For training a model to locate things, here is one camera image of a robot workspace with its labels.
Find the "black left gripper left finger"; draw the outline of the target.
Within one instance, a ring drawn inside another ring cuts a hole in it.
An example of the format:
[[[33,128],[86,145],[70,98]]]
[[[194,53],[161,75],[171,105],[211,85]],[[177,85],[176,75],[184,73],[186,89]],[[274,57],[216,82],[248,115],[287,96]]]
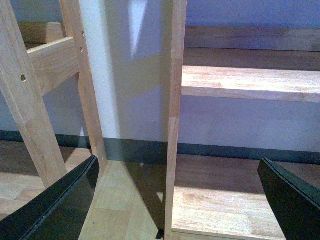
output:
[[[97,186],[100,166],[91,156],[0,222],[2,240],[77,240]]]

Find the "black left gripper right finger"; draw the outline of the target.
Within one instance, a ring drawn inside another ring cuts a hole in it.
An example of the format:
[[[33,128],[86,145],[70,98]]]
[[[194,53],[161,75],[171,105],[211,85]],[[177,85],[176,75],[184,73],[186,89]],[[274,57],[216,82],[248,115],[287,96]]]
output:
[[[320,238],[320,190],[263,158],[258,175],[267,201],[287,240]]]

